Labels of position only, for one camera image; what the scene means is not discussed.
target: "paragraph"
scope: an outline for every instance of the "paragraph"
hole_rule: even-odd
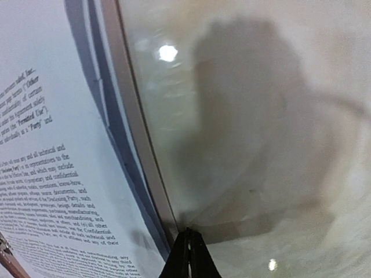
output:
[[[0,93],[0,145],[39,130],[52,121],[41,77],[35,69],[22,72]]]
[[[49,272],[73,277],[141,278],[127,256],[113,256],[47,244],[38,240],[9,237],[20,255],[46,277]]]
[[[2,229],[96,245],[118,245],[64,144],[0,162]]]

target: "bright light spot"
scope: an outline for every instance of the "bright light spot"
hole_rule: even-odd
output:
[[[275,259],[271,259],[268,264],[268,268],[270,271],[273,271],[277,268],[277,262]]]
[[[158,50],[160,54],[160,60],[165,62],[172,62],[175,60],[178,50],[172,45],[163,45]]]

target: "glossy surface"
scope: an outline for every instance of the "glossy surface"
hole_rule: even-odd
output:
[[[369,2],[121,4],[171,205],[223,277],[369,277]]]

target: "black object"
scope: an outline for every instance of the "black object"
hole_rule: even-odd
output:
[[[221,278],[199,232],[190,228],[178,234],[159,278]]]

